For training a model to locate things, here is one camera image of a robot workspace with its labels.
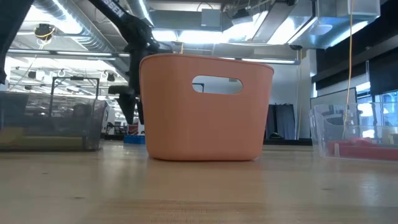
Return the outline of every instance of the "table surface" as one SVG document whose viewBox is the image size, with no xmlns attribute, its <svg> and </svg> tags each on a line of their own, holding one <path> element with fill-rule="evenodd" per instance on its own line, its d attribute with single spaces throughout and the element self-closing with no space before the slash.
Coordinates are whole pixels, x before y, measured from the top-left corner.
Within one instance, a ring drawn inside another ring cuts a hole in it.
<svg viewBox="0 0 398 224">
<path fill-rule="evenodd" d="M 0 223 L 398 223 L 394 162 L 264 146 L 250 162 L 166 162 L 142 146 L 0 154 Z"/>
</svg>

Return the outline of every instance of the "yellow cable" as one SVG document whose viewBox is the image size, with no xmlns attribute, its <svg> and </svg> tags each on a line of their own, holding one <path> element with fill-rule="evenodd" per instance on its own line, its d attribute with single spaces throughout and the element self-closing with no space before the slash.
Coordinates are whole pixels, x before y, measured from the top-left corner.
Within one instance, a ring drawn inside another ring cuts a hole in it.
<svg viewBox="0 0 398 224">
<path fill-rule="evenodd" d="M 303 50 L 300 49 L 300 84 L 301 84 L 301 79 L 302 79 L 302 60 L 303 60 Z M 300 104 L 300 110 L 298 111 L 298 130 L 297 130 L 297 140 L 300 139 L 300 128 L 301 128 L 301 110 L 302 110 L 302 104 Z"/>
<path fill-rule="evenodd" d="M 36 35 L 35 34 L 35 36 L 38 38 L 48 37 L 49 35 L 53 34 L 54 32 L 55 32 L 55 27 L 48 34 L 44 34 L 44 35 Z"/>
<path fill-rule="evenodd" d="M 348 68 L 348 87 L 347 87 L 347 99 L 346 99 L 346 111 L 344 117 L 344 130 L 343 139 L 346 132 L 347 112 L 348 112 L 348 100 L 349 100 L 349 88 L 351 86 L 351 75 L 353 72 L 353 13 L 354 13 L 354 0 L 351 0 L 351 15 L 349 19 L 349 68 Z"/>
</svg>

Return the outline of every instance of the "clear plastic bin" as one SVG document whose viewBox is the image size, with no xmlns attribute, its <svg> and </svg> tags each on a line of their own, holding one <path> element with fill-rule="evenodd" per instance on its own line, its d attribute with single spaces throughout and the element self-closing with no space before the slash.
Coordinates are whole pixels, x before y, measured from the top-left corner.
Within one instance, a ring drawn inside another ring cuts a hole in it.
<svg viewBox="0 0 398 224">
<path fill-rule="evenodd" d="M 316 105 L 310 111 L 314 149 L 323 157 L 398 161 L 398 103 L 346 108 Z"/>
<path fill-rule="evenodd" d="M 0 92 L 0 151 L 97 150 L 105 109 L 95 99 Z"/>
</svg>

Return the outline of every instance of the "rope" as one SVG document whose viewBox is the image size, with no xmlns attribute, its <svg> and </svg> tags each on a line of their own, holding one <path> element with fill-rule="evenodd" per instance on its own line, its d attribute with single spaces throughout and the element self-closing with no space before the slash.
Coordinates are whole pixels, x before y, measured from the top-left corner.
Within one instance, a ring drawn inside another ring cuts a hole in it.
<svg viewBox="0 0 398 224">
<path fill-rule="evenodd" d="M 354 12 L 354 0 L 351 0 L 351 15 L 349 19 L 349 68 L 348 68 L 348 86 L 347 86 L 347 99 L 346 99 L 346 111 L 344 117 L 344 130 L 343 139 L 346 132 L 347 112 L 348 112 L 348 100 L 349 100 L 349 88 L 351 86 L 351 75 L 353 73 L 353 12 Z"/>
<path fill-rule="evenodd" d="M 302 60 L 303 60 L 303 50 L 300 49 L 300 81 L 302 79 Z M 299 97 L 299 89 L 297 89 L 297 98 Z M 297 140 L 300 139 L 300 129 L 301 129 L 301 111 L 302 111 L 302 103 L 300 104 L 300 110 L 298 111 L 298 130 L 297 130 Z"/>
</svg>

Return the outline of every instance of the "cable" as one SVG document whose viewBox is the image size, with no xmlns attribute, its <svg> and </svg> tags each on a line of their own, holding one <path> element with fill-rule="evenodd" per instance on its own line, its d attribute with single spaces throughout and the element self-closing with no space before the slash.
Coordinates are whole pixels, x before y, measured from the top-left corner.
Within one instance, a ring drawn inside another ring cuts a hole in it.
<svg viewBox="0 0 398 224">
<path fill-rule="evenodd" d="M 228 15 L 228 11 L 224 12 L 226 14 L 226 17 L 228 17 L 228 19 L 232 19 L 229 15 Z"/>
<path fill-rule="evenodd" d="M 348 100 L 349 100 L 349 88 L 351 86 L 351 75 L 353 73 L 353 13 L 354 13 L 354 0 L 351 0 L 351 15 L 349 19 L 349 68 L 348 68 L 348 87 L 347 87 L 347 99 L 346 99 L 346 111 L 344 117 L 344 129 L 343 139 L 346 132 L 346 122 L 348 113 Z"/>
<path fill-rule="evenodd" d="M 300 82 L 302 80 L 302 60 L 303 60 L 303 50 L 300 49 Z M 297 98 L 299 97 L 299 89 L 297 89 Z M 300 110 L 298 111 L 298 130 L 297 130 L 297 140 L 300 139 L 300 129 L 301 129 L 301 110 L 302 110 L 302 103 L 300 104 Z"/>
<path fill-rule="evenodd" d="M 211 9 L 214 9 L 213 6 L 211 6 L 211 4 L 209 4 L 208 2 L 201 2 L 201 3 L 199 3 L 199 5 L 198 5 L 198 7 L 197 7 L 197 12 L 199 11 L 199 7 L 200 7 L 203 3 L 209 5 L 209 6 L 211 7 Z"/>
<path fill-rule="evenodd" d="M 43 50 L 44 46 L 47 45 L 46 42 L 47 42 L 47 38 L 49 37 L 49 35 L 47 35 L 47 36 L 45 37 L 45 42 L 43 42 L 43 44 L 39 47 L 39 50 Z M 22 80 L 23 78 L 25 78 L 25 76 L 29 73 L 30 68 L 32 68 L 33 63 L 35 63 L 36 59 L 37 59 L 37 55 L 35 55 L 35 57 L 34 57 L 32 63 L 30 63 L 30 65 L 29 65 L 29 67 L 27 68 L 25 74 L 24 74 L 23 76 L 21 76 L 21 78 L 18 80 L 18 82 L 17 82 L 15 85 L 13 85 L 13 86 L 9 89 L 9 91 L 11 91 L 15 86 L 17 86 L 17 85 L 21 82 L 21 80 Z"/>
</svg>

